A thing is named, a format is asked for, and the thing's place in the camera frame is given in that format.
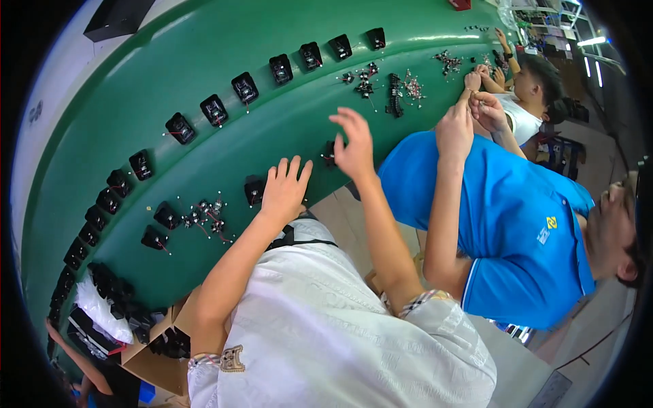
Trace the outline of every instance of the white patterned shirt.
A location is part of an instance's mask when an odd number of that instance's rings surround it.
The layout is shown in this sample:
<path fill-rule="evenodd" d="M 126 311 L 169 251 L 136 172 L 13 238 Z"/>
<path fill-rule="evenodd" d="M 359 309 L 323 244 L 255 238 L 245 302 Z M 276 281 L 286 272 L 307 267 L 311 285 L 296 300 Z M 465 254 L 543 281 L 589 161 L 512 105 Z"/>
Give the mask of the white patterned shirt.
<path fill-rule="evenodd" d="M 334 238 L 293 221 L 295 240 Z M 192 408 L 486 407 L 496 367 L 441 291 L 393 317 L 340 249 L 273 249 L 258 261 L 222 355 L 191 359 Z"/>

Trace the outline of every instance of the embroidered patch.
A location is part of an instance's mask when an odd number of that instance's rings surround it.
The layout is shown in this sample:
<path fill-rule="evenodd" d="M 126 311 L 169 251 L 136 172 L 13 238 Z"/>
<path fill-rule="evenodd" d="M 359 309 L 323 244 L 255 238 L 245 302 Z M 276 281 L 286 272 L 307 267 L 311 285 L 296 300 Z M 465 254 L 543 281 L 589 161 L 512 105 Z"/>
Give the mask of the embroidered patch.
<path fill-rule="evenodd" d="M 220 370 L 225 373 L 241 373 L 245 371 L 245 364 L 240 362 L 241 351 L 243 351 L 242 345 L 225 349 L 220 357 Z"/>
<path fill-rule="evenodd" d="M 547 217 L 547 227 L 549 229 L 553 228 L 556 229 L 558 228 L 558 220 L 556 220 L 555 217 Z"/>
<path fill-rule="evenodd" d="M 544 245 L 544 244 L 547 242 L 547 239 L 549 238 L 549 235 L 550 235 L 550 234 L 551 234 L 551 233 L 549 232 L 549 230 L 548 230 L 546 227 L 544 227 L 544 228 L 542 228 L 542 230 L 539 232 L 539 235 L 537 236 L 537 240 L 539 241 L 539 243 L 541 243 L 542 245 Z"/>

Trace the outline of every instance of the man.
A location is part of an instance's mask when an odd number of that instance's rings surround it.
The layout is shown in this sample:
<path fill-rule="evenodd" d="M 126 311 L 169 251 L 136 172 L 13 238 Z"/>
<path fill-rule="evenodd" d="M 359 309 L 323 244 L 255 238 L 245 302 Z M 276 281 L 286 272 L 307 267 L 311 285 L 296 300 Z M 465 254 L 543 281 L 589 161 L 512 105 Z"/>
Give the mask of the man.
<path fill-rule="evenodd" d="M 510 50 L 506 45 L 503 33 L 501 35 L 498 33 L 498 37 L 504 50 Z M 477 65 L 474 71 L 481 76 L 485 90 L 494 94 L 501 102 L 507 116 L 508 126 L 512 130 L 517 144 L 523 146 L 539 131 L 542 120 L 551 119 L 557 123 L 561 121 L 558 109 L 555 108 L 555 102 L 563 95 L 562 79 L 553 64 L 537 55 L 524 54 L 521 64 L 515 61 L 512 54 L 506 54 L 506 57 L 509 57 L 508 61 L 513 69 L 514 93 L 504 90 L 503 86 L 493 81 L 486 65 Z M 478 91 L 479 88 L 480 84 L 471 90 Z M 461 98 L 467 99 L 468 92 L 465 89 Z M 487 138 L 490 137 L 489 133 L 481 126 L 475 126 L 474 131 Z"/>
<path fill-rule="evenodd" d="M 428 229 L 426 280 L 468 313 L 540 329 L 597 280 L 640 285 L 650 244 L 635 242 L 637 174 L 594 206 L 582 186 L 518 155 L 495 96 L 472 93 L 470 109 L 497 144 L 476 135 L 469 156 L 451 157 L 437 129 L 418 132 L 379 169 L 395 218 Z M 469 258 L 457 258 L 458 248 Z"/>
<path fill-rule="evenodd" d="M 374 171 L 367 123 L 348 108 L 329 119 L 349 139 L 345 148 L 336 137 L 335 162 L 359 188 L 391 310 L 324 225 L 295 219 L 313 165 L 298 178 L 300 157 L 282 159 L 268 172 L 261 211 L 199 292 L 191 406 L 487 406 L 494 362 L 450 296 L 424 293 Z M 445 116 L 438 127 L 451 151 L 471 144 L 458 126 Z"/>
<path fill-rule="evenodd" d="M 50 337 L 63 349 L 68 357 L 77 364 L 80 370 L 82 370 L 82 373 L 84 373 L 82 384 L 80 386 L 73 386 L 73 388 L 79 393 L 76 399 L 77 406 L 79 408 L 86 408 L 88 406 L 89 398 L 93 398 L 93 402 L 97 408 L 124 407 L 123 402 L 114 395 L 108 381 L 100 370 L 98 370 L 86 357 L 82 356 L 68 345 L 61 334 L 52 327 L 48 319 L 45 320 L 45 327 L 48 329 Z"/>

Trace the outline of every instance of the cable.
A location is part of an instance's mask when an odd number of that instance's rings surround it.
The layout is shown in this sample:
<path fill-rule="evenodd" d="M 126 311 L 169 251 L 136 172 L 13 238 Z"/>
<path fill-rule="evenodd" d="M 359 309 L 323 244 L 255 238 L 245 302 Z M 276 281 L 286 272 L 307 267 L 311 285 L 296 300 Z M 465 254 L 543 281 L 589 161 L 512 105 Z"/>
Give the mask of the cable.
<path fill-rule="evenodd" d="M 557 371 L 557 370 L 559 370 L 559 369 L 561 369 L 561 368 L 564 368 L 564 367 L 570 365 L 570 364 L 573 363 L 574 361 L 576 361 L 576 360 L 578 360 L 578 359 L 580 359 L 580 358 L 583 358 L 584 355 L 586 355 L 586 354 L 589 353 L 590 351 L 594 350 L 594 349 L 596 348 L 596 346 L 598 346 L 599 344 L 601 344 L 601 342 L 603 342 L 603 340 L 607 339 L 607 338 L 608 338 L 612 333 L 614 333 L 614 331 L 615 331 L 616 329 L 618 329 L 619 327 L 621 327 L 621 325 L 622 325 L 626 320 L 628 320 L 628 318 L 631 317 L 632 314 L 633 314 L 632 311 L 631 311 L 630 313 L 628 313 L 628 315 L 627 315 L 626 317 L 624 317 L 624 320 L 622 320 L 619 324 L 617 324 L 615 328 L 613 328 L 612 330 L 610 330 L 610 332 L 609 332 L 608 334 L 606 334 L 605 336 L 603 336 L 603 338 L 600 339 L 600 340 L 599 340 L 595 345 L 591 346 L 589 349 L 587 349 L 586 351 L 584 351 L 584 352 L 583 352 L 582 354 L 580 354 L 578 357 L 576 357 L 576 358 L 574 358 L 574 359 L 572 359 L 572 360 L 566 362 L 565 364 L 562 364 L 560 367 L 556 368 L 555 371 Z"/>

